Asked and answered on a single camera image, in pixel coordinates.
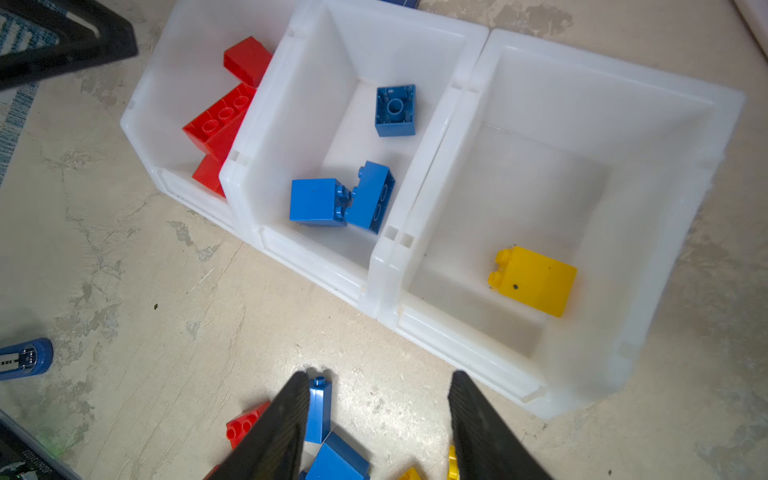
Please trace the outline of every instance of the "storage bin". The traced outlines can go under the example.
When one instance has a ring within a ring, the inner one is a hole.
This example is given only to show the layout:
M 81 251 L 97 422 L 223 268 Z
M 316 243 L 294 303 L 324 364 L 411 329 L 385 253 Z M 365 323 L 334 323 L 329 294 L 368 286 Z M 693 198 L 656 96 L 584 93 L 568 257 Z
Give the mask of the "storage bin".
M 275 51 L 293 6 L 293 0 L 178 2 L 120 122 L 159 191 L 232 233 L 227 200 L 192 179 L 204 154 L 181 128 L 240 83 L 224 68 L 224 51 L 249 36 Z
M 379 320 L 542 418 L 622 387 L 743 103 L 494 30 L 386 261 Z M 562 318 L 492 291 L 512 245 L 578 268 Z
M 249 35 L 275 53 L 225 200 L 192 180 L 203 154 L 181 128 L 237 85 L 223 52 Z M 379 137 L 376 88 L 404 84 L 416 135 Z M 121 125 L 159 190 L 548 418 L 631 374 L 742 103 L 377 0 L 186 0 Z M 366 161 L 396 179 L 379 235 L 289 221 L 292 180 L 351 189 Z M 578 268 L 562 318 L 490 289 L 515 244 Z
M 236 230 L 257 249 L 365 313 L 369 265 L 388 255 L 437 152 L 488 29 L 378 0 L 297 4 L 220 179 Z M 376 89 L 415 85 L 415 135 L 379 137 Z M 333 177 L 350 190 L 366 161 L 396 179 L 379 235 L 289 220 L 291 181 Z

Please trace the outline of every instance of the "concrete floor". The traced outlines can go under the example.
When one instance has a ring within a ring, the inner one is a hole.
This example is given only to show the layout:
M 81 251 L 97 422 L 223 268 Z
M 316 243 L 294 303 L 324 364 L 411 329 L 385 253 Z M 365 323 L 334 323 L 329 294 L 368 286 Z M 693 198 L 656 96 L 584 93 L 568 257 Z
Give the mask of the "concrete floor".
M 0 188 L 0 338 L 57 351 L 0 406 L 84 478 L 203 478 L 228 420 L 329 369 L 374 479 L 444 478 L 452 367 L 156 192 L 118 119 L 173 2 L 104 3 L 140 56 L 42 82 Z M 548 422 L 482 389 L 558 479 L 768 478 L 768 68 L 731 2 L 421 8 L 746 93 L 626 388 Z

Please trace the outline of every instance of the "blue cylindrical object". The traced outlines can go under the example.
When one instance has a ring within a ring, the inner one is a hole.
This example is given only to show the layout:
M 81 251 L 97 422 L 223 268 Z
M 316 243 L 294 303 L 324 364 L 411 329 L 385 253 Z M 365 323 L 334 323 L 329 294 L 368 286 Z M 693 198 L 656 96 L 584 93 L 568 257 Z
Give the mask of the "blue cylindrical object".
M 52 362 L 53 345 L 47 338 L 6 346 L 0 349 L 0 380 L 40 375 Z

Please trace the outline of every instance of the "red lego brick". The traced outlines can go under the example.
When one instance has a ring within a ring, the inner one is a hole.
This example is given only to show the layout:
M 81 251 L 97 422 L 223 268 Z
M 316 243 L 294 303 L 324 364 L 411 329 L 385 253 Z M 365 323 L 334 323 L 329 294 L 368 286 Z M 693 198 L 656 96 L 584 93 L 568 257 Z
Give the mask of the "red lego brick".
M 212 190 L 215 194 L 224 197 L 224 189 L 219 181 L 219 172 L 223 165 L 224 162 L 215 156 L 206 155 L 203 161 L 200 162 L 200 166 L 192 174 L 192 178 L 199 181 L 208 190 Z
M 237 448 L 240 442 L 245 438 L 245 435 L 250 432 L 250 428 L 253 424 L 261 418 L 261 415 L 264 414 L 269 406 L 270 403 L 266 402 L 255 410 L 243 414 L 227 423 L 227 438 L 230 440 L 233 450 Z
M 221 161 L 226 160 L 255 94 L 256 88 L 246 84 L 237 85 L 188 123 L 183 128 L 184 133 L 204 153 L 220 158 Z
M 258 87 L 270 66 L 272 54 L 254 37 L 248 37 L 224 52 L 224 67 L 244 84 Z

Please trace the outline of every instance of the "lego pile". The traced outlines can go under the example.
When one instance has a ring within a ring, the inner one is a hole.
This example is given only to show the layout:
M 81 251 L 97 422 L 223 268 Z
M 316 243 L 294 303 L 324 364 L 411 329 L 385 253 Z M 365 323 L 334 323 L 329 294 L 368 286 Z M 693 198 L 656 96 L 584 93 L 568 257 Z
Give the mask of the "lego pile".
M 224 67 L 241 83 L 182 129 L 205 154 L 192 178 L 222 197 L 219 172 L 271 60 L 272 54 L 254 37 L 225 51 Z
M 380 137 L 415 135 L 415 85 L 376 89 L 375 127 Z M 378 234 L 395 178 L 389 168 L 367 161 L 350 192 L 335 178 L 294 180 L 290 219 L 304 225 L 343 227 L 347 222 Z
M 299 480 L 370 480 L 368 461 L 331 431 L 332 397 L 333 384 L 328 379 L 319 376 L 310 380 L 310 410 L 306 419 L 304 441 L 320 444 L 320 450 L 310 470 L 299 473 Z M 230 441 L 233 450 L 269 406 L 270 403 L 265 402 L 227 423 L 227 440 Z M 218 465 L 206 478 L 209 478 L 217 468 Z M 416 469 L 411 467 L 399 480 L 422 480 L 422 478 Z M 448 480 L 459 480 L 456 451 L 453 445 L 449 451 Z

